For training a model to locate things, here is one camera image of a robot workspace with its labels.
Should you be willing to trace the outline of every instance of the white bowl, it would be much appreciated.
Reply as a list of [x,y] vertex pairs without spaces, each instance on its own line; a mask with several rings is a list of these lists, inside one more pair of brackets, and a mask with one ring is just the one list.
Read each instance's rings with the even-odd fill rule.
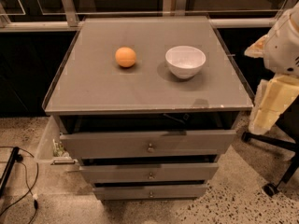
[[165,55],[169,70],[178,78],[195,76],[206,62],[206,55],[200,49],[178,46],[168,50]]

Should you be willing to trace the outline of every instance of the chair leg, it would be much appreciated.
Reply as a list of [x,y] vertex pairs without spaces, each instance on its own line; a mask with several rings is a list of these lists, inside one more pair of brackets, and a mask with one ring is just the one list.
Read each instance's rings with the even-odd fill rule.
[[276,185],[273,184],[273,183],[268,183],[268,184],[263,186],[263,191],[268,196],[272,197],[273,195],[279,193],[279,190],[278,190],[279,185],[282,182],[287,183],[291,179],[293,174],[296,172],[296,170],[299,168],[299,151],[298,151],[299,148],[298,148],[298,144],[283,141],[283,140],[278,140],[278,139],[275,139],[275,138],[270,138],[270,137],[266,137],[266,136],[262,136],[262,135],[256,135],[256,134],[253,134],[253,133],[243,132],[242,141],[247,143],[247,142],[250,141],[251,138],[263,141],[263,142],[265,142],[269,145],[272,145],[272,146],[282,147],[284,149],[288,149],[290,151],[295,152],[295,155],[292,157],[292,160],[291,160],[291,165],[289,166],[289,168],[287,169],[287,171],[285,172],[283,177],[279,180],[279,182]]
[[288,149],[289,151],[295,152],[298,150],[298,144],[295,144],[292,142],[287,142],[287,141],[279,140],[276,138],[270,138],[270,137],[266,137],[266,136],[262,136],[262,135],[256,135],[256,134],[249,133],[249,132],[243,132],[242,141],[247,143],[250,141],[251,138],[265,142],[272,146]]
[[293,174],[299,168],[299,154],[296,153],[294,157],[292,157],[292,163],[286,173],[281,177],[280,181],[275,185],[273,183],[268,183],[263,186],[263,191],[270,197],[279,193],[279,185],[283,183],[288,183]]

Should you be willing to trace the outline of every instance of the drawer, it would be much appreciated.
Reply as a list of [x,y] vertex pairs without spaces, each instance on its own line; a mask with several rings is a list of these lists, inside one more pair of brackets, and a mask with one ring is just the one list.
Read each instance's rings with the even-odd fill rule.
[[74,159],[222,154],[234,130],[74,133],[61,136]]
[[99,200],[138,200],[167,198],[198,198],[205,194],[206,184],[169,185],[146,187],[96,188],[93,192]]
[[81,166],[89,183],[135,183],[208,180],[216,173],[217,163],[172,163],[138,165]]

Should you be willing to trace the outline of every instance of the drawer cabinet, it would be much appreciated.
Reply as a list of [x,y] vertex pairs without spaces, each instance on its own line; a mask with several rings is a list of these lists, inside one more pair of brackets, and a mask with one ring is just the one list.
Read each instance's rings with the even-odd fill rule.
[[[240,111],[252,108],[209,20],[87,18],[80,34],[43,106],[95,196],[201,196],[235,137]],[[111,56],[123,42],[137,54],[130,69]],[[182,44],[206,54],[206,68],[187,80],[165,63],[166,52]]]
[[217,129],[84,131],[60,139],[98,199],[135,200],[200,197],[234,137]]

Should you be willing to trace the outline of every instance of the wheel caster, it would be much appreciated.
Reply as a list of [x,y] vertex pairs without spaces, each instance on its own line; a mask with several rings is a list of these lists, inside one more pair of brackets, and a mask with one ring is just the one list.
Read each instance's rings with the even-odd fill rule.
[[273,183],[268,183],[263,186],[263,191],[269,196],[272,197],[273,195],[279,193],[277,186]]
[[248,132],[243,132],[242,137],[241,137],[242,141],[244,141],[245,143],[250,141],[250,136]]

